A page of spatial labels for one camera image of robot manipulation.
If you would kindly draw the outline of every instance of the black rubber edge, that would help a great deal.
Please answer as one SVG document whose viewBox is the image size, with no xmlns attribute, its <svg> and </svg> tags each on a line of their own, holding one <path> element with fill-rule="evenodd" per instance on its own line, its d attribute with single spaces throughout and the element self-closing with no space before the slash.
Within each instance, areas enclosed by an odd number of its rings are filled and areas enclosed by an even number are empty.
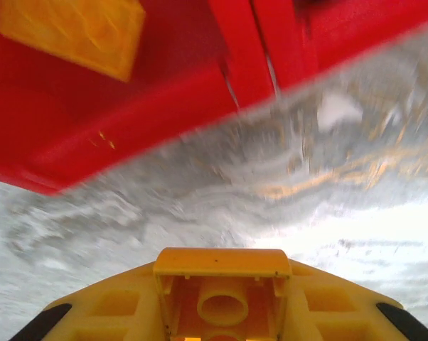
<svg viewBox="0 0 428 341">
<path fill-rule="evenodd" d="M 9 341 L 42 341 L 71 308 L 71 304 L 64 303 L 44 310 Z"/>
<path fill-rule="evenodd" d="M 377 308 L 409 341 L 428 341 L 428 329 L 408 311 L 378 303 Z"/>
</svg>

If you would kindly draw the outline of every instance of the red toy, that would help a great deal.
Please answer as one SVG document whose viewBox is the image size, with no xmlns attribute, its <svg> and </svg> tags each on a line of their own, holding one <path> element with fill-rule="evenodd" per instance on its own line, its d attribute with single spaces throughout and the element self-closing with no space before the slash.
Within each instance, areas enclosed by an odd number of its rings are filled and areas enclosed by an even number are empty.
<svg viewBox="0 0 428 341">
<path fill-rule="evenodd" d="M 0 180 L 53 194 L 428 21 L 428 0 L 141 0 L 131 81 L 0 35 Z"/>
</svg>

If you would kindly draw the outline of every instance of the yellow plastic piece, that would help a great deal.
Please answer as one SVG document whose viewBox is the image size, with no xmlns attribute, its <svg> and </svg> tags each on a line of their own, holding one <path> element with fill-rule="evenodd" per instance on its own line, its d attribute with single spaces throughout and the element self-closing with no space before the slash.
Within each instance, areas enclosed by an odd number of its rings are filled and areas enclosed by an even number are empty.
<svg viewBox="0 0 428 341">
<path fill-rule="evenodd" d="M 45 341 L 406 341 L 396 301 L 277 250 L 166 249 L 64 297 Z"/>
<path fill-rule="evenodd" d="M 137 0 L 0 0 L 7 38 L 123 81 L 144 17 Z"/>
</svg>

